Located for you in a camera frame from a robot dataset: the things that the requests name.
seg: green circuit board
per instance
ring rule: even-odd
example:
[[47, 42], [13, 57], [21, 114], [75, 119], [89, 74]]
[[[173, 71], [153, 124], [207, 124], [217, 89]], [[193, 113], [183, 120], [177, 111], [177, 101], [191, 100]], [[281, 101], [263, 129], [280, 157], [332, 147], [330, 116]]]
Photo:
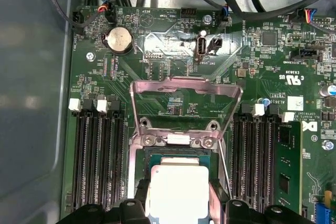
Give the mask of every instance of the green circuit board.
[[[94, 7], [81, 7], [79, 12], [87, 18], [95, 10]], [[85, 28], [84, 35], [74, 35], [70, 98], [78, 98], [83, 103], [100, 95], [110, 97], [109, 105], [115, 100], [121, 102], [123, 134], [119, 139], [122, 150], [119, 198], [126, 197], [128, 143], [135, 129], [129, 94], [131, 82], [162, 81], [172, 76], [204, 77], [217, 84], [241, 86], [244, 91], [241, 104], [252, 108], [260, 99], [267, 98], [277, 106], [279, 115], [295, 114], [293, 122], [279, 123], [277, 128], [281, 131], [282, 127], [290, 127], [291, 140], [287, 145], [275, 143], [278, 150], [275, 169], [281, 170], [275, 176], [285, 178], [276, 182], [275, 187], [278, 188], [280, 183], [287, 192], [277, 190], [274, 204], [285, 205], [296, 212], [300, 212], [304, 205], [307, 218], [314, 221], [314, 204], [323, 202], [326, 184], [336, 183], [336, 164], [333, 162], [336, 152], [322, 148], [323, 141], [336, 141], [336, 103], [327, 107], [326, 99], [329, 104], [332, 99], [320, 94], [323, 85], [334, 81], [335, 35], [305, 23], [290, 22], [288, 15], [252, 23], [231, 16], [226, 27], [219, 29], [218, 12], [213, 10], [197, 10], [189, 18], [181, 18], [180, 9], [116, 7], [115, 11], [116, 24], [109, 23], [101, 14]], [[202, 22], [205, 15], [210, 15], [213, 20], [208, 25]], [[336, 25], [330, 17], [316, 17], [314, 21], [332, 29]], [[102, 43], [101, 35], [115, 26], [127, 28], [133, 36], [134, 47], [125, 55], [113, 54]], [[214, 38], [222, 39], [223, 45], [215, 54], [195, 60], [195, 38], [201, 30], [206, 31], [207, 46]], [[295, 52], [305, 47], [317, 48], [320, 58], [293, 59]], [[95, 56], [92, 62], [86, 58], [89, 52]], [[178, 90], [171, 94], [141, 94], [137, 96], [137, 103], [139, 116], [147, 117], [153, 127], [164, 125], [177, 130], [201, 130], [210, 120], [222, 122], [231, 101], [199, 95], [191, 90]], [[73, 190], [77, 123], [76, 117], [69, 113], [62, 216], [71, 211], [69, 201]], [[230, 154], [234, 129], [235, 122], [232, 122], [225, 135], [229, 169], [232, 168]], [[207, 156], [208, 160], [218, 162], [218, 156], [213, 155], [211, 158]], [[136, 170], [139, 178], [144, 171], [140, 161]], [[217, 176], [218, 167], [210, 164], [209, 168], [214, 171], [212, 176]]]

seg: connector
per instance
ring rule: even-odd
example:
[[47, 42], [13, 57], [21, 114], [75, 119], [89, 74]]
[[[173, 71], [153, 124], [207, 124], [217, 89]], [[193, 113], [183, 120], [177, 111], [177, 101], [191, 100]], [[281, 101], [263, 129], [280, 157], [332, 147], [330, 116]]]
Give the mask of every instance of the connector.
[[[76, 23], [83, 23], [84, 22], [84, 16], [81, 12], [75, 11], [75, 12], [72, 12], [72, 20]], [[84, 35], [85, 34], [84, 28], [79, 28], [79, 27], [72, 26], [72, 30], [75, 34], [78, 34], [78, 35]]]
[[196, 8], [181, 8], [180, 18], [196, 18]]
[[315, 223], [316, 224], [330, 224], [331, 223], [331, 210], [323, 203], [315, 204]]

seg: capacitor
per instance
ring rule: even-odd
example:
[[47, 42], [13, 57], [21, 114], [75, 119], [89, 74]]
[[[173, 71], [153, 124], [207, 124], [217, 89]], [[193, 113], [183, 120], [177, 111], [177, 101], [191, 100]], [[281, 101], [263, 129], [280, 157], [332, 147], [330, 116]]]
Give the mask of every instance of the capacitor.
[[258, 103], [262, 103], [265, 107], [268, 107], [271, 104], [271, 101], [268, 98], [259, 98]]
[[329, 97], [331, 95], [336, 95], [336, 86], [335, 85], [325, 85], [320, 89], [320, 94], [323, 97]]
[[134, 46], [131, 32], [124, 27], [115, 27], [102, 36], [103, 44], [116, 55], [125, 55]]

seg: integrated circuit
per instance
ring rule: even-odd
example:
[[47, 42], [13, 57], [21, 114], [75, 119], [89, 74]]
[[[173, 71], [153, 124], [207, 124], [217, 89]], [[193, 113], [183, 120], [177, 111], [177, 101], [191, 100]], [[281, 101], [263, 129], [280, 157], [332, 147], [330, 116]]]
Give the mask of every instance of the integrated circuit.
[[277, 33], [275, 31], [265, 31], [262, 33], [261, 42], [263, 46], [276, 46]]

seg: white slot latch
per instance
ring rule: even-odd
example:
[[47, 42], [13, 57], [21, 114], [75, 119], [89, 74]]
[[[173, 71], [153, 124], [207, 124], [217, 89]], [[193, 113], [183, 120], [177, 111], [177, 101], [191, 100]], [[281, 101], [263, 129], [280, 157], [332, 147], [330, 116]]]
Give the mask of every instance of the white slot latch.
[[97, 110], [101, 113], [107, 113], [107, 100], [98, 100]]
[[265, 106], [262, 103], [256, 103], [253, 105], [252, 116], [263, 116], [265, 115]]
[[77, 112], [80, 111], [80, 100], [78, 98], [70, 98], [69, 110]]

